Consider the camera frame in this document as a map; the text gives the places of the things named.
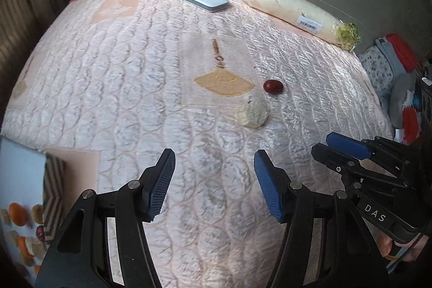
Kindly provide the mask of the brown round longan fruit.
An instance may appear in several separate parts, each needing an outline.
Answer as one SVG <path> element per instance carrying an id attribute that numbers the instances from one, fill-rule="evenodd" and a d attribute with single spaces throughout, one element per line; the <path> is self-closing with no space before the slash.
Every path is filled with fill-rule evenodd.
<path id="1" fill-rule="evenodd" d="M 31 217 L 32 217 L 32 221 L 38 225 L 43 225 L 44 224 L 44 219 L 43 219 L 43 214 L 44 214 L 44 210 L 43 210 L 43 206 L 41 204 L 36 204 L 32 207 L 31 209 Z"/>

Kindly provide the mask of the dark slatted wooden door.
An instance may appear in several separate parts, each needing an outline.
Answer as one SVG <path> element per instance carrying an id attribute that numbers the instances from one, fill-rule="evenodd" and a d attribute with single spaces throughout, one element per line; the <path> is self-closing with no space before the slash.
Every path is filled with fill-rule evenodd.
<path id="1" fill-rule="evenodd" d="M 55 13 L 50 0 L 1 0 L 1 113 Z"/>

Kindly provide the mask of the pale sugarcane chunk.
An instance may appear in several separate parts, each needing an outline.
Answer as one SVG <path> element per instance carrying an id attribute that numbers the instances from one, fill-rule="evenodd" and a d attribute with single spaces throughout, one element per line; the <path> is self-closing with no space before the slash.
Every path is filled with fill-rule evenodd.
<path id="1" fill-rule="evenodd" d="M 45 257 L 45 254 L 47 252 L 46 245 L 39 239 L 34 237 L 27 237 L 26 239 L 26 247 L 33 257 L 36 257 L 37 259 L 43 260 Z"/>
<path id="2" fill-rule="evenodd" d="M 18 247 L 19 234 L 16 231 L 14 231 L 14 230 L 9 231 L 8 232 L 8 238 L 9 238 L 11 244 L 14 245 L 14 247 Z"/>
<path id="3" fill-rule="evenodd" d="M 0 218 L 3 224 L 10 226 L 11 225 L 11 219 L 9 217 L 9 213 L 6 209 L 1 208 L 0 209 Z"/>
<path id="4" fill-rule="evenodd" d="M 254 129 L 263 126 L 268 116 L 268 104 L 260 96 L 249 96 L 241 103 L 235 113 L 236 122 L 240 126 Z"/>

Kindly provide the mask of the striped white tray box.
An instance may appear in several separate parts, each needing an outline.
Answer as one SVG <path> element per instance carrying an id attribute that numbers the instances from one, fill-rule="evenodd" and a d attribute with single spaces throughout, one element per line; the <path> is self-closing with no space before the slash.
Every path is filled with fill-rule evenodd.
<path id="1" fill-rule="evenodd" d="M 60 158 L 1 138 L 1 208 L 8 211 L 9 204 L 16 202 L 28 215 L 25 226 L 17 226 L 12 221 L 7 226 L 1 221 L 1 248 L 7 259 L 18 264 L 24 279 L 31 285 L 37 279 L 33 266 L 41 265 L 42 260 L 36 257 L 25 259 L 20 249 L 11 244 L 8 232 L 14 230 L 19 236 L 37 238 L 35 231 L 39 225 L 32 221 L 30 212 L 34 205 L 41 204 L 44 210 L 43 243 L 49 248 L 65 216 L 64 175 L 65 162 Z"/>

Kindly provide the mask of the wrapped white daikon radish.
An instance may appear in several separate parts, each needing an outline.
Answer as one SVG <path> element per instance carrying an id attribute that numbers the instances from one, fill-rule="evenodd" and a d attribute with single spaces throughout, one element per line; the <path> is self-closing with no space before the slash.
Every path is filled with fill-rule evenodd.
<path id="1" fill-rule="evenodd" d="M 353 50 L 360 42 L 355 23 L 344 23 L 306 0 L 243 0 L 247 5 L 296 26 L 343 50 Z"/>

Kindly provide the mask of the pile of clothes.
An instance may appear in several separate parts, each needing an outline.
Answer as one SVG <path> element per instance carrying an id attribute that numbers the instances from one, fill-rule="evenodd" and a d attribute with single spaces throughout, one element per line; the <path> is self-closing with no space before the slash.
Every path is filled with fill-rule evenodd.
<path id="1" fill-rule="evenodd" d="M 420 62 L 395 33 L 375 40 L 360 63 L 390 119 L 394 140 L 405 145 L 431 139 L 431 62 Z"/>

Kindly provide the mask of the dark red jujube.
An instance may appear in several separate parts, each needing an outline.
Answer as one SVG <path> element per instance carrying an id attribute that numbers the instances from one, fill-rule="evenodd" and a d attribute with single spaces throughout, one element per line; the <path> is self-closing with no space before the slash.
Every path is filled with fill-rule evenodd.
<path id="1" fill-rule="evenodd" d="M 45 230 L 43 225 L 39 225 L 36 228 L 35 234 L 37 236 L 37 239 L 41 242 L 45 241 Z"/>
<path id="2" fill-rule="evenodd" d="M 263 83 L 263 89 L 271 95 L 278 95 L 284 92 L 284 84 L 279 80 L 266 80 Z"/>

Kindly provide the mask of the pink quilted bed cover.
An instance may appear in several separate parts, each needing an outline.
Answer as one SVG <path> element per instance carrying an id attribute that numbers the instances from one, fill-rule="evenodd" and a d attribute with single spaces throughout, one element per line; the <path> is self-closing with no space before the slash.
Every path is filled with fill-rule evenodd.
<path id="1" fill-rule="evenodd" d="M 74 0 L 37 43 L 1 132 L 33 148 L 99 154 L 97 190 L 116 190 L 171 148 L 177 165 L 146 226 L 164 287 L 264 287 L 283 227 L 253 170 L 264 149 L 309 189 L 339 177 L 311 148 L 339 132 L 390 138 L 357 56 L 229 0 L 207 12 L 182 0 Z M 263 89 L 279 80 L 282 94 Z M 235 113 L 266 100 L 259 128 Z"/>

